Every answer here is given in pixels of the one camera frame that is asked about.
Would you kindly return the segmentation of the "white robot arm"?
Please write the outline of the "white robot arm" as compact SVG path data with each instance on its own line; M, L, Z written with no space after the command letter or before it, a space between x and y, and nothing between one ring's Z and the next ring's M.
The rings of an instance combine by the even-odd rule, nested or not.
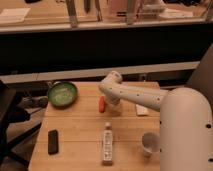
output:
M123 99L160 113L160 171L213 171L213 113L201 92L129 86L116 71L99 90L109 103Z

